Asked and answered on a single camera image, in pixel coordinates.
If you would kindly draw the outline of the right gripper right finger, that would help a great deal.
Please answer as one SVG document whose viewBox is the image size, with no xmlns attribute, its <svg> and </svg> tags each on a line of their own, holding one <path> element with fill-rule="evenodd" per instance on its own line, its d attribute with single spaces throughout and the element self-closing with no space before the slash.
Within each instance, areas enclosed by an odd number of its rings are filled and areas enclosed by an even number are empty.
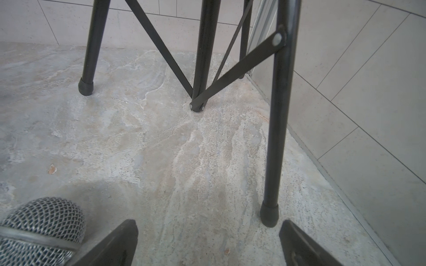
<svg viewBox="0 0 426 266">
<path fill-rule="evenodd" d="M 279 238 L 287 266 L 343 266 L 290 219 L 283 222 Z"/>
</svg>

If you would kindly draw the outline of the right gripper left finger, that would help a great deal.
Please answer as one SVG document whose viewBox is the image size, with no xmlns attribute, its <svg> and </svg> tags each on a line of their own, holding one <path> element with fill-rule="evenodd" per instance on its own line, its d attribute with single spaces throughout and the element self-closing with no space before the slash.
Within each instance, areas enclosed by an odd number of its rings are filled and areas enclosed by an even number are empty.
<svg viewBox="0 0 426 266">
<path fill-rule="evenodd" d="M 139 230 L 134 219 L 126 219 L 104 236 L 83 244 L 69 266 L 131 266 L 138 245 Z"/>
</svg>

